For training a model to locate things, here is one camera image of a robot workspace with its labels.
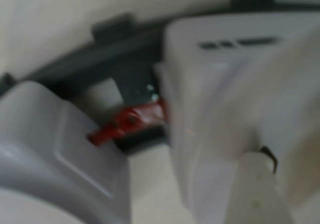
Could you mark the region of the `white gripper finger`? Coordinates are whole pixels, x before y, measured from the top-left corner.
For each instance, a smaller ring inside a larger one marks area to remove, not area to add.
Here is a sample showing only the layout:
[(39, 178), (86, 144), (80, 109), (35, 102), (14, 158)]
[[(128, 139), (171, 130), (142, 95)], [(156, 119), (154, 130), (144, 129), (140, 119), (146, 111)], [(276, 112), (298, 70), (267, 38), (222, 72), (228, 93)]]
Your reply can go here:
[(279, 195), (274, 161), (249, 152), (239, 161), (226, 212), (227, 224), (293, 224)]
[(240, 159), (274, 162), (276, 187), (293, 224), (320, 221), (320, 29), (240, 69), (219, 99), (219, 221)]

